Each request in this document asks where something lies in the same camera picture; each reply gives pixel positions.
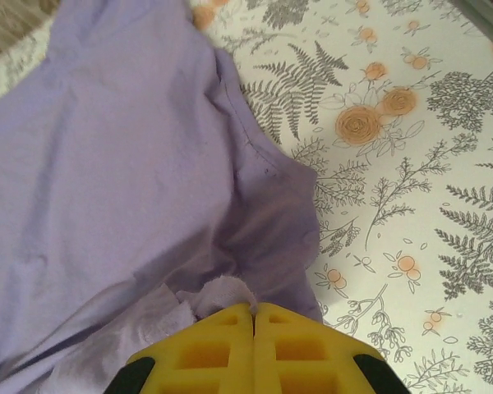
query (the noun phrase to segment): black rubber edge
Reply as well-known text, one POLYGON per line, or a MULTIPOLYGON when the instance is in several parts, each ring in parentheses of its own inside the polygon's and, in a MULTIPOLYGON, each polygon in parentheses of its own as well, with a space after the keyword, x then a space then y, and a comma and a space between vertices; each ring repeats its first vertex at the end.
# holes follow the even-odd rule
POLYGON ((353 358, 376 394, 409 394, 409 390, 384 361, 372 355, 355 355, 353 358))
POLYGON ((139 394, 154 365, 154 359, 143 357, 122 367, 104 394, 139 394))

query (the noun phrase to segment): purple t-shirt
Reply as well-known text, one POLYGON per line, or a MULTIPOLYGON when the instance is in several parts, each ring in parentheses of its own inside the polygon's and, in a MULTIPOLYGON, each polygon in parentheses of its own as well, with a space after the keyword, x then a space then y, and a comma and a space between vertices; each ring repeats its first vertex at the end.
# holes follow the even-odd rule
POLYGON ((237 275, 320 319, 314 181, 183 0, 64 0, 46 60, 0 100, 0 373, 163 282, 237 275))

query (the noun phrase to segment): yellow plastic object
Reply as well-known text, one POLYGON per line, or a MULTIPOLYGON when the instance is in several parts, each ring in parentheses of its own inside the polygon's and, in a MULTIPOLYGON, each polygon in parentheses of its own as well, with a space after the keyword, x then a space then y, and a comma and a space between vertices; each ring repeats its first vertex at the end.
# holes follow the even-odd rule
POLYGON ((276 305, 252 316, 240 304, 133 355, 105 394, 377 392, 408 393, 372 347, 276 305))

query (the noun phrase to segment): patterned surface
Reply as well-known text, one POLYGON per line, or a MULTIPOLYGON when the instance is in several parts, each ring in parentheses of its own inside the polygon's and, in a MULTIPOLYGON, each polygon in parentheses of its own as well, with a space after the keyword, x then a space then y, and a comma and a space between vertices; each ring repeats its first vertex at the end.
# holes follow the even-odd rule
MULTIPOLYGON (((493 392, 493 45, 444 0, 191 3, 265 132, 319 174, 326 322, 412 392, 493 392)), ((39 20, 0 34, 0 95, 44 56, 39 20)))

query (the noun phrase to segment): floral patterned fabric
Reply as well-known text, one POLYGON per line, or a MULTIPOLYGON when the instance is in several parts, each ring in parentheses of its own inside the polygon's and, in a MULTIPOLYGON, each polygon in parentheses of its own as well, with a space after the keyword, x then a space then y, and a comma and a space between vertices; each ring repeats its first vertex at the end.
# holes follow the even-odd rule
MULTIPOLYGON (((5 4, 0 95, 43 58, 54 2, 5 4)), ((493 392, 493 45, 445 0, 191 5, 265 132, 318 172, 325 321, 412 392, 493 392)))

